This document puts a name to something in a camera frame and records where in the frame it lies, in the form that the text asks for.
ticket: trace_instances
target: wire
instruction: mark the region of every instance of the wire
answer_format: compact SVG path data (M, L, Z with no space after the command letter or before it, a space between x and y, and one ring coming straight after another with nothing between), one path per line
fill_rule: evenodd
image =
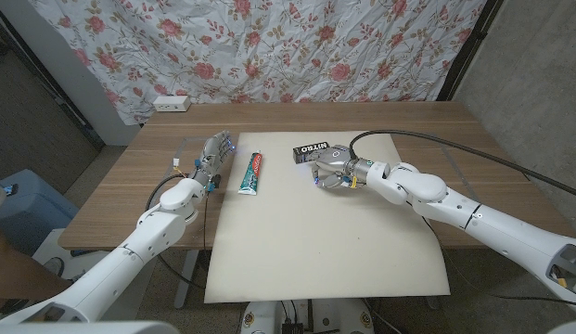
M390 329L396 331L399 334L402 334L401 331L399 329L397 329L397 327L393 326L390 322L388 322L387 320L385 320L382 316L380 316L378 314L378 312L376 312L372 306L370 306L370 302L368 302L368 300L366 298L363 298L362 301L364 301L365 306L368 308L368 310L370 311L370 314L374 314L378 319L380 319L380 321L382 321L385 325L387 325L388 327L390 327Z
M173 169L186 178L186 174L183 173L178 167L173 167Z
M207 255L207 249L205 247L205 228L207 227L207 203L210 201L210 193L207 193L207 196L205 197L205 209L203 209L204 213L203 213L203 251L206 253Z
M288 310L286 310L286 305L284 304L284 301L280 301L281 302L281 306L284 307L284 313L286 314L286 321L289 320L289 322L291 322L291 319L288 316Z
M160 188L162 186L164 186L166 183L168 183L170 180L176 178L176 177L185 177L183 174L174 174L174 175L170 175L166 178L164 178L163 180L161 180L158 185L154 188L154 190L151 192L151 194L149 195L149 199L147 199L147 204L146 204L146 211L150 209L150 204L151 201L154 199L154 197L156 196L156 194L158 193L158 190L160 190ZM205 229L203 229L203 243L205 243ZM199 289L205 289L204 287L202 287L201 285L194 283L193 281L191 281L190 279L184 277L182 274L180 274L179 272L177 272L176 270L174 270L174 268L172 268L172 266L166 262L166 260L161 256L161 254L158 254L158 259L162 262L162 264L164 264L164 266L171 272L173 273L173 275L175 275L176 277L178 277L180 280L182 280L183 282L185 282L186 284L193 286L195 288L199 288Z
M352 142L350 143L350 154L352 156L352 159L356 160L358 159L357 155L353 152L353 144L358 141L360 138L363 138L367 135L377 135L377 134L387 134L387 135L410 135L410 136L414 136L417 138L422 138L422 139L427 139L430 141L434 141L440 144L444 144L446 146L449 146L451 148L458 148L461 150L464 150L465 152L471 153L471 154L475 154L477 156L480 156L482 158L491 160L491 161L495 161L498 162L500 164L503 164L506 167L512 168L513 170L519 171L521 173L524 173L526 175L532 176L536 179L539 179L549 185L558 187L566 192L569 192L570 194L576 196L576 189L574 189L571 186L567 186L564 185L563 183L560 183L552 178L549 178L545 175L541 175L539 173L536 173L530 169L527 169L525 167L522 167L520 165L517 165L516 163L510 162L510 161L506 161L504 159L498 158L494 155L476 150L474 148L469 148L460 144L456 144L455 142L452 141L448 141L448 140L444 140L444 139L440 139L437 136L433 136L433 135L426 135L426 134L421 134L421 133L415 133L415 132L410 132L410 131L403 131L403 130L374 130L374 131L367 131L364 132L362 134L359 134L358 136L356 136Z
M466 277L465 275L463 275L463 273L461 273L461 270L456 266L456 264L453 262L453 259L451 258L450 254L448 253L448 250L446 250L444 248L444 246L442 245L442 241L440 240L440 238L438 237L438 235L436 234L436 231L434 231L434 228L428 223L428 220L426 220L426 218L424 216L421 217L424 222L426 223L426 225L429 227L429 229L432 231L432 233L434 234L434 237L436 237L436 239L438 239L438 243L440 244L440 248L442 250L442 252L444 253L444 255L446 255L446 258L448 259L448 261L451 263L451 265L453 266L453 268L456 270L456 272L463 278L463 280L465 280L465 282L472 287L473 289L475 289L478 292L481 292L483 294L486 294L488 296L491 297L495 297L495 298L500 298L500 299L506 299L506 300L515 300L515 301L542 301L542 302L559 302L559 303L565 303L568 305L574 305L576 306L576 302L571 302L571 301L564 301L564 300L560 300L560 299L556 299L556 298L546 298L546 297L521 297L521 296L505 296L505 295L499 295L499 294L495 294L495 293L490 293L487 291L484 291L476 286L474 286Z
M294 304L294 301L290 302L291 306L294 308L294 324L298 324L298 312L296 311L296 304Z
M166 260L164 260L164 258L161 256L161 254L158 254L158 259L160 259L160 261L162 262L162 264L164 264L164 266L166 268L168 268L168 270L173 273L173 275L175 275L176 277L178 277L180 280L182 280L183 282L185 282L186 284L193 286L195 288L199 288L199 289L205 289L205 287L202 287L201 285L194 283L193 281L191 281L188 278L185 278L184 276L182 276L179 272L177 272L176 270L174 270L174 268L172 268L167 262Z
M166 177L165 179L161 180L158 185L154 188L154 190L151 192L151 194L149 195L149 199L147 199L147 204L146 204L146 211L149 210L151 208L151 201L154 199L154 197L156 196L156 193L158 192L158 190L160 190L160 188L162 186L164 186L168 181L176 178L176 177L184 177L181 174L174 174L174 175L170 175L168 177Z

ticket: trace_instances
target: wooden table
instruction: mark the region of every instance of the wooden table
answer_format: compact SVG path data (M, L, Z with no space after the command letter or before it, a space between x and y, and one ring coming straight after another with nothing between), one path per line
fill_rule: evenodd
M153 115L63 232L59 245L72 250L118 246L133 232L147 197L170 172L177 152L181 152L181 170L189 172L205 139L223 129L234 138L241 132L399 129L437 135L510 160L463 105L454 102L193 105L188 112ZM522 173L418 138L394 135L393 141L403 161L440 176L456 191L545 230L576 237ZM231 160L225 163L221 189L210 194L205 229L208 248L213 244L231 165ZM203 248L203 203L198 208L201 216L174 247ZM433 226L445 247L482 247L456 228Z

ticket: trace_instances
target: wall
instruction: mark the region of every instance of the wall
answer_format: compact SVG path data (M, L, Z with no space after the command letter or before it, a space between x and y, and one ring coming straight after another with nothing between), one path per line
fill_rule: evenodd
M67 42L28 1L0 0L0 9L107 145L129 145L139 125L124 125L104 89Z
M576 1L505 1L454 100L516 162L576 188ZM535 183L576 228L576 197Z

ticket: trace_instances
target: green toothpaste tube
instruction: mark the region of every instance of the green toothpaste tube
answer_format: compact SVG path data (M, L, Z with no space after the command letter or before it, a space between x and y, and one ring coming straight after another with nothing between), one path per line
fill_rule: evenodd
M261 161L262 154L259 150L252 153L249 168L247 168L247 173L244 175L244 179L242 180L242 185L240 185L238 194L257 195L257 183L259 182Z

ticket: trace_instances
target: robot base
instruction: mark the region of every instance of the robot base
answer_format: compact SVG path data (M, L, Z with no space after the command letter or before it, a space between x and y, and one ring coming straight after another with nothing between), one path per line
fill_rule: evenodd
M304 332L374 334L370 311L360 299L312 300L311 310L308 300L296 300L294 305ZM286 313L293 324L291 301L283 301L283 306L282 302L251 302L242 317L240 333L281 333Z

